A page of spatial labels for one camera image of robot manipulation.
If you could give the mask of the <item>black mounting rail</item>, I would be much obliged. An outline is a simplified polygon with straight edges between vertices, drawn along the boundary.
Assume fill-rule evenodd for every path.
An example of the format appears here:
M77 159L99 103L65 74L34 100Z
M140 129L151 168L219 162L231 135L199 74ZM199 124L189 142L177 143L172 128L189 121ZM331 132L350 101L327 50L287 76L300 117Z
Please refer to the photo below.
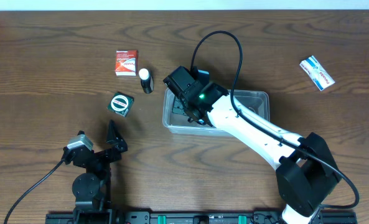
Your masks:
M108 223L108 224L275 224L284 223L277 211L251 213L154 213L103 212L103 213L50 213L46 224Z

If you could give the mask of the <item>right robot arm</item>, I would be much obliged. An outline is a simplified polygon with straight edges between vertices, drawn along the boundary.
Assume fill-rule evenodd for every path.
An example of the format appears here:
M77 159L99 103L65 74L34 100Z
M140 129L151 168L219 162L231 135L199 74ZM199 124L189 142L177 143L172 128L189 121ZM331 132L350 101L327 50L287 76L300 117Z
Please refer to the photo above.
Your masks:
M283 223L310 223L340 182L326 141L316 133L304 138L270 123L242 105L226 88L202 80L200 72L176 68L165 85L189 118L221 129L258 153L274 170L286 207Z

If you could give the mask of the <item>blue Kool Fever box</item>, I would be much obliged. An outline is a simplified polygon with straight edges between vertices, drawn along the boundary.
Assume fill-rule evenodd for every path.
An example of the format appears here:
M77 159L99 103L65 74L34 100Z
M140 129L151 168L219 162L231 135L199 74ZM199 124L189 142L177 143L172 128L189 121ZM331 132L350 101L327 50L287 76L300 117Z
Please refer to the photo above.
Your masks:
M210 82L210 74L204 70L197 70L198 71L198 80L203 85L206 86Z

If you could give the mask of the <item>green Zam-Buk box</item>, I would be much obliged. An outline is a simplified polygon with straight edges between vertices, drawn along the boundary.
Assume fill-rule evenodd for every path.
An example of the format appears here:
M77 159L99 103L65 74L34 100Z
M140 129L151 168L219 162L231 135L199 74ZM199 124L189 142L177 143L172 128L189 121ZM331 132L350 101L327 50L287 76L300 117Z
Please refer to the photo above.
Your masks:
M132 96L116 92L108 103L107 109L115 114L127 117L133 103L134 98Z

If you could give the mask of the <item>white blue Panadol box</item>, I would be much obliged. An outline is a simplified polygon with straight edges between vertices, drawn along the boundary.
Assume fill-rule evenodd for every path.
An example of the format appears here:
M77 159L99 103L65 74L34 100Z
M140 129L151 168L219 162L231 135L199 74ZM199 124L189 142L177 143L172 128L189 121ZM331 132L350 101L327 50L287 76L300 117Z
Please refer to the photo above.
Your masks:
M308 74L320 91L325 90L335 83L334 79L313 55L301 61L299 66Z

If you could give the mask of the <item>red Panadol box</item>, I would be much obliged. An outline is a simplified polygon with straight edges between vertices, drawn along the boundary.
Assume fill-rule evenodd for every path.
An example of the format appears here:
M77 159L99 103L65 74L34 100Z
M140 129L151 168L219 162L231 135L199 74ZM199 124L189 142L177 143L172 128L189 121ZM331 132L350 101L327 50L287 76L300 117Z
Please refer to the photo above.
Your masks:
M117 50L114 70L116 76L136 76L137 59L137 50Z

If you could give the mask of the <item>clear plastic container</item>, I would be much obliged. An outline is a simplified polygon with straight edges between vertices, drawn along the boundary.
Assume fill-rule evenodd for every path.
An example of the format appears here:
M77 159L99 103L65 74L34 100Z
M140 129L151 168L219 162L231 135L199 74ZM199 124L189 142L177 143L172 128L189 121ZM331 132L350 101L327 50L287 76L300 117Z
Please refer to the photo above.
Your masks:
M231 134L211 127L189 122L187 115L172 113L175 95L169 89L165 90L162 123L173 134L189 134L199 136L224 136ZM269 96L263 91L235 90L234 97L252 112L270 121Z

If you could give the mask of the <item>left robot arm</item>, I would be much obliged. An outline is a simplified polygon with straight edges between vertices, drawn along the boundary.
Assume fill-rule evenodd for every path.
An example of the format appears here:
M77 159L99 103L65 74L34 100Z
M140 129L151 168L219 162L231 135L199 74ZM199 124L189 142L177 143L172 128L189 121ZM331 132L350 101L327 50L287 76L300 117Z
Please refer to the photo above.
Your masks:
M75 208L71 222L74 224L112 224L122 220L121 212L111 207L111 164L121 160L128 145L113 120L108 124L106 143L110 148L95 152L87 135L79 131L63 149L64 163L85 169L72 184Z

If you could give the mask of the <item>dark bottle white cap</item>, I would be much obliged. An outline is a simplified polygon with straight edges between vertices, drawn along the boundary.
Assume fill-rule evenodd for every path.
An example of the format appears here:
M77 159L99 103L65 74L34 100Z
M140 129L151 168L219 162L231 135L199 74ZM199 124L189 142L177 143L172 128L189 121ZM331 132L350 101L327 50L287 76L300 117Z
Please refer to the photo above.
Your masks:
M152 78L150 71L146 68L140 69L139 77L140 77L141 86L143 88L143 91L146 94L152 93L154 90L154 82L153 82L153 78Z

